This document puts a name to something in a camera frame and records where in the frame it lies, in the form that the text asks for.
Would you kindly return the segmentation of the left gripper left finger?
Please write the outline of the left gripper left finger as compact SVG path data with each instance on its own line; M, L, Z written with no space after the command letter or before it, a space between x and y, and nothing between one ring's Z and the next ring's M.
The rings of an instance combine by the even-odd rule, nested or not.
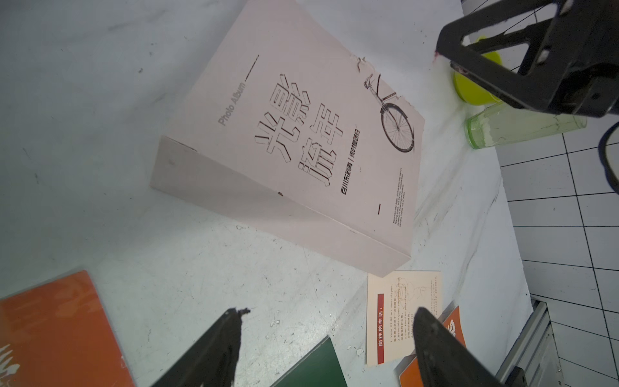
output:
M240 359L242 318L230 308L155 383L155 386L231 386Z

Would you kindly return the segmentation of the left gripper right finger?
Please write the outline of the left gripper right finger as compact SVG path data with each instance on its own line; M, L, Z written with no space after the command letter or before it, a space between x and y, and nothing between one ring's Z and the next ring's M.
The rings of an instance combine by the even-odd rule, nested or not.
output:
M423 385L501 385L428 309L418 308L413 333Z

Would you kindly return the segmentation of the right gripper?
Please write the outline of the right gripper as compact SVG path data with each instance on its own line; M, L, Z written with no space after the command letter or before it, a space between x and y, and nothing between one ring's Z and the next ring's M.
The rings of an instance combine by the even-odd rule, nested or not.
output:
M464 38L484 28L554 5L555 15L475 44ZM514 72L485 53L527 46ZM618 114L617 1L498 1L443 27L436 53L459 74L510 106L531 111Z

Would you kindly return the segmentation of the cream card red stripe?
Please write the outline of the cream card red stripe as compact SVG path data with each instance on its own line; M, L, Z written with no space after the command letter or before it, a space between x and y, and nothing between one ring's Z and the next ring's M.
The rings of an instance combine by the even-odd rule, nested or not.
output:
M414 353L414 316L422 307L443 313L443 276L438 271L368 275L366 364L378 366Z

